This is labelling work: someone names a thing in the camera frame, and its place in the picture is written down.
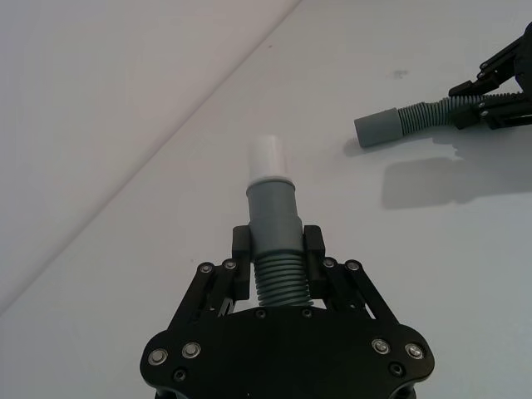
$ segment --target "white wall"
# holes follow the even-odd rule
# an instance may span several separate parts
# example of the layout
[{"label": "white wall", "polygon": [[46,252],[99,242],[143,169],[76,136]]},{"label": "white wall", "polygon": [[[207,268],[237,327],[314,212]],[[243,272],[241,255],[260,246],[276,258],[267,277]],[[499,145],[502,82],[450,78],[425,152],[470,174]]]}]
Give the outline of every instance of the white wall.
[{"label": "white wall", "polygon": [[0,312],[297,2],[0,2]]}]

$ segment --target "small dark spot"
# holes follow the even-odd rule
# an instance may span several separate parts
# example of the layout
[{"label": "small dark spot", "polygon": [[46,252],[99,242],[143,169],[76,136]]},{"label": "small dark spot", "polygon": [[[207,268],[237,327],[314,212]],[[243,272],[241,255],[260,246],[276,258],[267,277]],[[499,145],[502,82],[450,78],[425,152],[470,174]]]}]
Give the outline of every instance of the small dark spot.
[{"label": "small dark spot", "polygon": [[396,69],[393,73],[392,73],[392,76],[394,79],[402,79],[404,76],[408,75],[408,70],[407,69]]}]

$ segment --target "gray plastic tube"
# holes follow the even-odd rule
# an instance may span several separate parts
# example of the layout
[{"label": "gray plastic tube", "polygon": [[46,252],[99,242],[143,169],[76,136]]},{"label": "gray plastic tube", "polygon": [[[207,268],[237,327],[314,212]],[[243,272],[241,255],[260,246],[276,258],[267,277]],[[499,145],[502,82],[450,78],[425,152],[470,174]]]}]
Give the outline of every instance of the gray plastic tube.
[{"label": "gray plastic tube", "polygon": [[303,224],[280,144],[266,136],[251,153],[249,204],[260,306],[311,304],[303,263]]},{"label": "gray plastic tube", "polygon": [[391,108],[377,114],[364,116],[355,120],[358,144],[361,147],[399,140],[405,135],[431,126],[449,125],[449,115],[456,108],[475,104],[489,96],[447,97],[438,102],[420,102],[404,108]]}]

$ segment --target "white surface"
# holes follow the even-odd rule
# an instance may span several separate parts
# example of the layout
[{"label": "white surface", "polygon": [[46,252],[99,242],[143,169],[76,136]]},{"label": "white surface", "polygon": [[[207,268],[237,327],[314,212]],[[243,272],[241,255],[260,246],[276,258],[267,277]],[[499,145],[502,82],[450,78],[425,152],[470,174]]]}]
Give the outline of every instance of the white surface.
[{"label": "white surface", "polygon": [[0,2],[0,312],[297,2]]},{"label": "white surface", "polygon": [[363,152],[354,117],[440,99],[529,0],[306,1],[0,318],[0,397],[147,398],[138,363],[248,219],[245,151],[284,143],[306,224],[361,260],[436,370],[421,399],[531,397],[532,127]]}]

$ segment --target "screw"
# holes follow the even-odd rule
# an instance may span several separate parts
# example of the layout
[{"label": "screw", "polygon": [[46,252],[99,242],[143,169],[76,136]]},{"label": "screw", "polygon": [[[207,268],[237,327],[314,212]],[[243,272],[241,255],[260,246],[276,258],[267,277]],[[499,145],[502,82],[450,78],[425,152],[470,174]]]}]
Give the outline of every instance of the screw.
[{"label": "screw", "polygon": [[178,368],[174,373],[174,381],[182,382],[186,379],[186,370],[184,368]]},{"label": "screw", "polygon": [[330,258],[325,258],[323,260],[323,266],[325,266],[326,268],[333,268],[335,263],[336,262],[334,262],[334,260]]},{"label": "screw", "polygon": [[301,314],[303,315],[304,318],[311,318],[313,316],[313,311],[310,309],[303,309],[301,311]]},{"label": "screw", "polygon": [[236,262],[228,260],[227,262],[225,262],[225,268],[229,270],[232,268],[236,268]]},{"label": "screw", "polygon": [[423,351],[415,343],[409,343],[408,345],[406,345],[405,350],[406,353],[408,353],[408,356],[414,359],[419,360],[423,358]]},{"label": "screw", "polygon": [[360,265],[357,262],[353,262],[353,261],[347,262],[346,266],[349,270],[352,270],[353,272],[356,272],[357,270],[360,269]]},{"label": "screw", "polygon": [[197,342],[188,342],[183,346],[181,354],[185,359],[194,359],[201,352],[201,346]]},{"label": "screw", "polygon": [[397,362],[390,363],[388,370],[390,370],[390,374],[392,374],[394,377],[402,377],[405,375],[405,368]]},{"label": "screw", "polygon": [[201,271],[201,273],[210,273],[212,269],[213,267],[210,264],[202,264],[199,267],[199,270]]},{"label": "screw", "polygon": [[168,352],[165,349],[155,349],[148,356],[148,363],[151,366],[159,366],[163,364],[168,358]]},{"label": "screw", "polygon": [[255,312],[255,316],[260,319],[266,318],[266,311],[263,309],[259,309],[257,310],[257,312]]},{"label": "screw", "polygon": [[383,339],[374,339],[372,341],[372,347],[375,349],[375,352],[380,353],[381,355],[386,355],[390,352],[390,345],[388,345],[388,342]]}]

